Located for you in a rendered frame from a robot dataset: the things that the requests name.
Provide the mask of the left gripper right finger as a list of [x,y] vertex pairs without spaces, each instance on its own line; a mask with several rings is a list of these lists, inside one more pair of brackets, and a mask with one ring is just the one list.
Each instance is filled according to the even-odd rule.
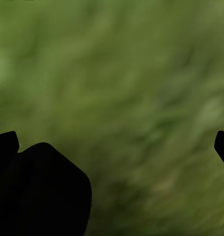
[[214,148],[224,162],[224,131],[217,133]]

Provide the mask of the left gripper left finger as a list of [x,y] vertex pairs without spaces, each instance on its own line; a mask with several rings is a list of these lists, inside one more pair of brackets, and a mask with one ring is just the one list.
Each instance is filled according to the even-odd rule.
[[0,134],[0,179],[19,150],[15,131]]

